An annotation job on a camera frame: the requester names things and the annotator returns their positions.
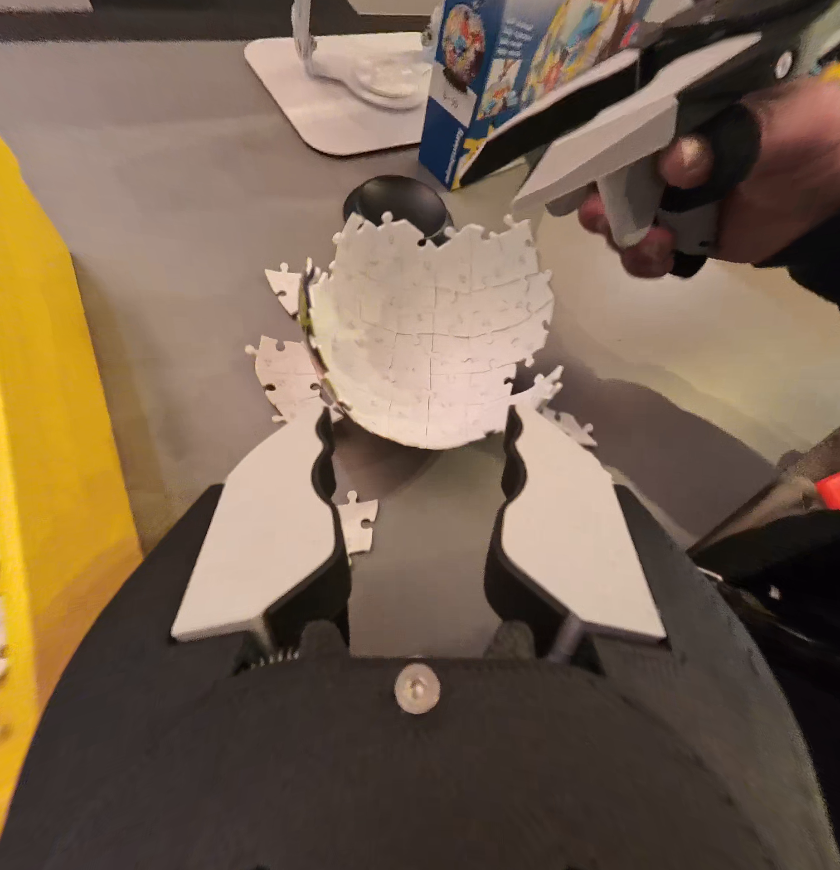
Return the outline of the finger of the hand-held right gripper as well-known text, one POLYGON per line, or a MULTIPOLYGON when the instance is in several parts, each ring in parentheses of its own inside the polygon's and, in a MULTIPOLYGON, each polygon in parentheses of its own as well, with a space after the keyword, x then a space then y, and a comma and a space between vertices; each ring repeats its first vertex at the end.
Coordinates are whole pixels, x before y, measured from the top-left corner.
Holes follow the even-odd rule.
POLYGON ((635 94, 665 65, 665 48, 626 49, 535 101, 487 136, 466 164, 461 187, 539 148, 546 152, 560 137, 635 94))
POLYGON ((517 192, 512 214, 567 197, 665 148, 675 135, 679 93, 760 40, 752 32, 691 51, 632 96, 557 139, 517 192))

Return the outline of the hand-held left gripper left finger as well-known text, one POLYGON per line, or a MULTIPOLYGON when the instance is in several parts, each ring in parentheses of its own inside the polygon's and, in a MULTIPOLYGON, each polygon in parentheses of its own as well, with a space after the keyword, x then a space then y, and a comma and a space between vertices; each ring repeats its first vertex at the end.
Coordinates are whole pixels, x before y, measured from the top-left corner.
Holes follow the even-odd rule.
POLYGON ((250 633, 271 654, 332 622, 348 646, 351 571, 333 503, 328 409, 285 423, 228 474, 172 625, 190 642, 250 633))

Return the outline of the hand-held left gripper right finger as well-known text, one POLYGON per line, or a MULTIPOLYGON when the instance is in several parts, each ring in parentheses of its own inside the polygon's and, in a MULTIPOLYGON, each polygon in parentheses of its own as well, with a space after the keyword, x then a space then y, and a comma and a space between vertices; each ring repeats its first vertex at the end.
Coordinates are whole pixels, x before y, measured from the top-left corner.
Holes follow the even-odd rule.
POLYGON ((572 659, 595 636, 667 640, 610 473, 530 406, 504 432, 503 503, 484 593, 503 622, 531 633, 537 658, 572 659))

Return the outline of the white single puzzle piece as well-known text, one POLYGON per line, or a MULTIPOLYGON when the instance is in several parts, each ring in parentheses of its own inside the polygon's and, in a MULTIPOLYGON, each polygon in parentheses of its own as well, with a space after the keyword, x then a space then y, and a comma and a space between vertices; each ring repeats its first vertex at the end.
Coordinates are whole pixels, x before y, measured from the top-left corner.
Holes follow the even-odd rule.
POLYGON ((374 522, 379 511, 377 499, 361 500, 356 490, 347 493, 347 501, 337 506, 342 535, 349 557, 371 551, 374 522))

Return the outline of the white double puzzle piece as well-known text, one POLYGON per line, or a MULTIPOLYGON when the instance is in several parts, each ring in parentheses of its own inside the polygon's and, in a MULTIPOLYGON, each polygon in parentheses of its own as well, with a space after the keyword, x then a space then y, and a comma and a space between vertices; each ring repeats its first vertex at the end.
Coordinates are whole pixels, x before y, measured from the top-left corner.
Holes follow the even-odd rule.
POLYGON ((540 413, 558 429, 569 435, 569 437, 576 441, 580 446, 587 449, 597 448, 597 441, 594 437, 594 426, 592 424, 581 424, 572 414, 548 406, 542 408, 540 413))

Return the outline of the partly built puzzle ball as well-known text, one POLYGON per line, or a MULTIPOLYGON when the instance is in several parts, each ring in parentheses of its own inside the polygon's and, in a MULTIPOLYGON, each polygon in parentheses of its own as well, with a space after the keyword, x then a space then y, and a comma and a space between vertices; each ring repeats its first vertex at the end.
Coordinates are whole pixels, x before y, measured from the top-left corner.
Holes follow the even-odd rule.
POLYGON ((351 215, 322 271, 267 270, 300 341, 247 345, 274 423, 327 407, 408 447, 446 451, 503 431, 513 405, 539 410, 561 390, 563 368, 514 391, 553 319, 552 273, 541 268, 529 220, 503 232, 477 224, 444 242, 385 212, 351 215))

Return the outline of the person's right forearm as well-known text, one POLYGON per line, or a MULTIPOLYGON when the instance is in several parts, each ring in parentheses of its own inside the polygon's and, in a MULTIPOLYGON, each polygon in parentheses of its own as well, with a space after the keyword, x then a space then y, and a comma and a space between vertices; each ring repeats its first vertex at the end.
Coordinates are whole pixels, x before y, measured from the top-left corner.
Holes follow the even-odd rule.
POLYGON ((840 313, 840 210, 756 267, 784 268, 799 286, 840 313))

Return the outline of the blue puzzle box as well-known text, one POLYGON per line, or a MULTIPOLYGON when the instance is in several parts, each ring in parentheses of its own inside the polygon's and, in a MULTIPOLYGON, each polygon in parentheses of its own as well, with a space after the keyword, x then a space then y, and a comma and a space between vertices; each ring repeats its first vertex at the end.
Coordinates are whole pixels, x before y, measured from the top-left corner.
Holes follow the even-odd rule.
POLYGON ((420 163, 446 190, 495 128, 626 47, 639 26, 693 2, 447 1, 424 50, 432 61, 420 163))

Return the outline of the black round ball stand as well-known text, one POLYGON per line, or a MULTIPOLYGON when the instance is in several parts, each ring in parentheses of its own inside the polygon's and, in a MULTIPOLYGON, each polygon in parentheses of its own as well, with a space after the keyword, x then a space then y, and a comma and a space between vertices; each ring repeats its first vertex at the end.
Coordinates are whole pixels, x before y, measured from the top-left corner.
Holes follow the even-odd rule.
POLYGON ((423 233, 424 241, 441 246, 447 230, 454 227, 452 215, 438 193, 424 182, 399 175, 382 175, 358 185, 342 205, 345 221, 357 215, 374 225, 382 224, 385 212, 393 220, 405 220, 423 233))

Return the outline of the person's right hand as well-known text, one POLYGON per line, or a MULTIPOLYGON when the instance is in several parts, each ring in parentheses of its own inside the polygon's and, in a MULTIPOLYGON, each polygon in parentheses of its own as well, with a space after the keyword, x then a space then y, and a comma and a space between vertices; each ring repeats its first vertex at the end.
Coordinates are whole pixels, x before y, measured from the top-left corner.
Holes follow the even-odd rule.
MULTIPOLYGON (((743 105, 761 132, 757 161, 719 206, 717 259, 757 265, 840 211, 840 80, 801 79, 747 96, 743 105)), ((684 136, 658 159, 661 178, 681 189, 708 182, 709 140, 684 136)), ((670 273, 675 236, 652 228, 637 245, 618 246, 599 194, 578 209, 579 224, 600 235, 633 277, 670 273)))

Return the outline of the person's black clothing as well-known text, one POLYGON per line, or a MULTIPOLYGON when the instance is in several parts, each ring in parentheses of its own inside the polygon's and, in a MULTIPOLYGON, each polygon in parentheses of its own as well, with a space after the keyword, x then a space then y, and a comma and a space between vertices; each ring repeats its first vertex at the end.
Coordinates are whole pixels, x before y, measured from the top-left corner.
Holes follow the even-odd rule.
POLYGON ((840 849, 840 511, 788 516, 689 550, 721 578, 805 735, 840 849))

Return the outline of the white flat stand base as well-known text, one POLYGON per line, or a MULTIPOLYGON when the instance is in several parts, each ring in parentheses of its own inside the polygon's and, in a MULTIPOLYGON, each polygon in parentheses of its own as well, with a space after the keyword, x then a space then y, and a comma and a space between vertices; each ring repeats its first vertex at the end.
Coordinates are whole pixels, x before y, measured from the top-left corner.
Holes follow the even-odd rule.
POLYGON ((249 43, 244 58, 303 142, 348 158, 418 145, 437 7, 423 30, 313 35, 312 3, 293 2, 292 35, 249 43))

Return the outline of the large yellow plastic bin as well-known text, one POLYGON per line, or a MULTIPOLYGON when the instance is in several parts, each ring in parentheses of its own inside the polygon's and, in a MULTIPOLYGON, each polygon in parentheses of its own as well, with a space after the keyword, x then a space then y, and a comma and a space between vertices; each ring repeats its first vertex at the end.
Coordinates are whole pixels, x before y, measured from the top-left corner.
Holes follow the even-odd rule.
POLYGON ((62 672, 140 562, 73 260, 0 136, 0 837, 62 672))

